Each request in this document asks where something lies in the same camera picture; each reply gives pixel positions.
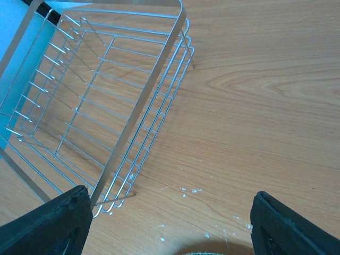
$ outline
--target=black object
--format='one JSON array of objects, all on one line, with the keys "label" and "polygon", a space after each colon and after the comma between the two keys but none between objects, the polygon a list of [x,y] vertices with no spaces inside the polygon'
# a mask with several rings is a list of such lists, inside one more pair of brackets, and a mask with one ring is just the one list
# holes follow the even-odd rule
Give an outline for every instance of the black object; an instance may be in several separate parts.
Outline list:
[{"label": "black object", "polygon": [[0,227],[0,254],[80,255],[92,222],[83,185]]},{"label": "black object", "polygon": [[[32,3],[33,0],[21,0],[28,6]],[[49,6],[46,3],[42,3],[39,5],[37,9],[37,13],[39,13],[41,16],[46,17],[47,13],[49,10],[51,10],[51,6]],[[49,20],[53,25],[58,25],[59,19],[60,19],[60,14],[56,11],[52,11],[51,14],[48,16],[47,20]]]},{"label": "black object", "polygon": [[256,255],[339,255],[340,240],[260,191],[250,212]]}]

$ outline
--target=metal wire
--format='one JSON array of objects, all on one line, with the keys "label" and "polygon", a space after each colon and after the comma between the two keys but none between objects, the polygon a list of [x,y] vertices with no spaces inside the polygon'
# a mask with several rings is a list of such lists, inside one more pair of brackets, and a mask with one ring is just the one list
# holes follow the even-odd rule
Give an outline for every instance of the metal wire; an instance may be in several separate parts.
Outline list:
[{"label": "metal wire", "polygon": [[[34,42],[43,31],[43,26],[49,23],[48,16],[50,13],[51,11],[44,18]],[[173,20],[174,23],[171,32],[154,31],[146,28],[142,29],[93,22],[91,18],[86,17],[84,13],[99,13],[103,16],[110,15],[110,17],[114,17],[116,14],[126,16],[134,15],[147,18],[170,19]],[[123,114],[115,108],[102,105],[98,100],[91,99],[91,91],[98,91],[110,97],[111,100],[124,102],[131,109],[141,107],[141,111],[143,110],[142,115],[138,121],[135,118],[134,129],[125,144],[126,150],[119,152],[118,165],[115,169],[110,170],[112,173],[109,176],[109,181],[100,191],[98,201],[94,203],[97,210],[93,213],[94,217],[97,217],[100,212],[108,213],[114,207],[121,207],[124,199],[131,196],[129,193],[131,192],[136,177],[149,154],[190,63],[194,67],[192,59],[194,48],[191,46],[191,38],[187,35],[190,26],[188,19],[184,18],[183,20],[183,23],[186,25],[184,31],[181,27],[179,28],[180,30],[178,30],[178,28],[175,29],[176,26],[179,26],[177,24],[181,24],[180,19],[183,18],[182,14],[182,7],[180,14],[177,16],[90,8],[74,8],[69,10],[67,14],[62,15],[53,35],[53,38],[57,36],[59,36],[59,38],[61,37],[62,42],[59,41],[56,43],[52,39],[52,41],[48,43],[45,53],[41,56],[34,73],[21,94],[20,100],[9,117],[8,125],[5,128],[17,137],[17,142],[26,145],[36,153],[43,162],[47,163],[58,176],[65,179],[70,186],[83,184],[88,187],[91,193],[98,188],[98,182],[101,182],[101,178],[99,178],[99,176],[94,177],[94,173],[82,170],[82,166],[79,165],[78,162],[79,160],[77,160],[77,162],[72,160],[72,157],[70,157],[66,151],[72,151],[79,155],[80,159],[83,159],[88,165],[94,166],[94,168],[101,173],[100,176],[102,177],[103,173],[107,170],[106,168],[109,165],[112,154],[115,153],[115,146],[117,146],[117,144],[113,145],[112,142],[108,143],[107,141],[98,139],[96,134],[89,133],[89,131],[77,125],[77,120],[82,118],[83,121],[86,121],[89,125],[95,125],[95,131],[106,134],[105,136],[111,141],[113,135],[117,138],[122,136],[124,132],[122,127],[105,124],[103,120],[97,116],[89,114],[86,111],[86,105],[91,105],[92,108],[95,108],[96,111],[98,111],[98,115],[101,114],[109,120],[112,118],[117,119],[119,123],[125,123],[125,127],[132,116],[132,114]],[[172,38],[174,43],[169,44],[169,38]],[[161,51],[160,53],[152,53],[146,52],[143,47],[134,49],[125,48],[116,43],[117,40],[133,40],[137,45],[139,43],[158,45],[158,47],[161,47]],[[99,46],[92,46],[94,41],[99,42],[102,54],[98,49]],[[84,51],[85,48],[88,54],[80,54],[79,51]],[[165,51],[164,48],[167,48],[168,52],[170,52],[170,49],[174,50],[164,58],[166,65],[164,66],[164,71],[161,73],[161,69],[157,65],[160,64],[159,60],[161,54]],[[30,47],[21,67],[27,60],[31,50],[32,47]],[[122,63],[115,58],[108,57],[111,51],[119,54],[132,54],[136,57],[153,59],[155,66],[152,70],[148,70],[144,66]],[[79,68],[73,64],[76,60],[80,61],[80,65],[87,69],[88,76],[84,75],[83,70],[79,70]],[[44,66],[45,61],[50,64],[48,71],[46,71],[46,67]],[[98,62],[96,68],[91,67],[91,61]],[[135,98],[122,95],[121,91],[112,91],[97,84],[97,78],[102,77],[101,79],[109,79],[112,84],[115,84],[115,82],[122,83],[127,89],[134,88],[136,91],[144,91],[146,88],[146,85],[143,84],[145,84],[147,80],[141,80],[141,83],[137,83],[129,80],[128,76],[124,76],[124,78],[121,76],[118,77],[104,68],[104,65],[114,65],[127,70],[127,72],[140,72],[143,74],[143,79],[147,76],[150,78],[155,75],[155,69],[159,70],[159,73],[157,73],[157,78],[159,78],[159,81],[156,83],[157,85],[155,87],[153,87],[154,84],[149,85],[152,86],[152,89],[150,90],[151,94],[148,103],[146,105],[140,105],[140,98],[136,101]],[[77,91],[77,87],[70,85],[68,80],[70,75],[78,79],[78,81],[81,81],[82,92]],[[41,79],[40,83],[35,81],[37,76],[42,78],[43,82],[41,82]],[[13,89],[17,77],[18,74],[10,85],[5,99],[10,93],[10,90]],[[70,92],[72,95],[75,95],[76,99],[74,99],[74,101],[65,102],[63,98],[59,97],[60,91],[65,91],[65,89],[68,93]],[[66,106],[67,110],[65,110],[65,112],[67,112],[69,118],[67,121],[60,117],[58,113],[53,114],[53,116],[50,115],[53,101],[57,101],[61,103],[61,105]],[[12,123],[15,120],[18,122],[13,126]],[[60,127],[58,130],[50,129],[51,127],[48,125],[49,123],[46,123],[46,120],[57,121]],[[42,139],[41,137],[44,135],[50,135],[51,140],[46,141]],[[103,159],[99,159],[98,154],[93,154],[89,152],[88,148],[79,145],[79,143],[73,139],[74,135],[96,144],[98,150],[105,151],[103,155],[107,154],[107,158],[104,161]],[[12,142],[7,141],[7,143],[46,183],[58,193],[61,193],[58,183],[46,177],[43,171],[38,170],[39,166],[34,166],[33,163],[24,156],[24,153],[17,149]]]}]

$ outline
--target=wooden table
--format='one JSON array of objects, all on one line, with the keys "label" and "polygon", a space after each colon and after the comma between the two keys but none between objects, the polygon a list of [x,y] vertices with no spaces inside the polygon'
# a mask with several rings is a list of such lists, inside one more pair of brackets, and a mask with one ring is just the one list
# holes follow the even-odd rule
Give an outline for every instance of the wooden table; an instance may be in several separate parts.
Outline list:
[{"label": "wooden table", "polygon": [[[339,2],[184,5],[197,68],[138,195],[93,221],[84,254],[253,254],[249,216],[260,190],[340,238]],[[41,202],[1,166],[4,224]]]}]

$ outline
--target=silver metal rack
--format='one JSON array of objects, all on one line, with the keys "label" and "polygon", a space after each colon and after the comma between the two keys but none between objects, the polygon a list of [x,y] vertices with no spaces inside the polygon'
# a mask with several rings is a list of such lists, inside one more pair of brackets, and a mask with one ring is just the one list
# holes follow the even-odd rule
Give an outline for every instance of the silver metal rack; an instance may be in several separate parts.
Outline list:
[{"label": "silver metal rack", "polygon": [[[1,133],[7,147],[0,156],[43,202],[83,184],[94,217],[112,214],[134,195],[189,64],[194,67],[185,9],[178,0],[92,0],[63,10],[53,25],[53,10],[35,13],[41,2],[32,2],[0,63],[2,75],[29,21],[39,16],[41,27],[0,104],[4,130],[12,134]],[[45,52],[8,109],[22,67],[50,26]]]}]

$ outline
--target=dish rack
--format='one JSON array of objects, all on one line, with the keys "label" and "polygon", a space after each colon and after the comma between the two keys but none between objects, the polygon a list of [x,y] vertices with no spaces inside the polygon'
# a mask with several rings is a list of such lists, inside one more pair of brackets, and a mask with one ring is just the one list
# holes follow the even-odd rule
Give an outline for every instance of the dish rack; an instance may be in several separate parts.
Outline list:
[{"label": "dish rack", "polygon": [[[134,195],[189,64],[194,68],[194,48],[178,0],[91,2],[51,9],[46,17],[35,12],[41,0],[31,3],[0,63],[2,75],[29,21],[39,16],[40,29],[0,105],[7,122],[0,156],[43,202],[85,185],[97,217]],[[56,11],[61,17],[53,24]],[[52,39],[8,109],[22,67],[48,26],[54,26]]]}]

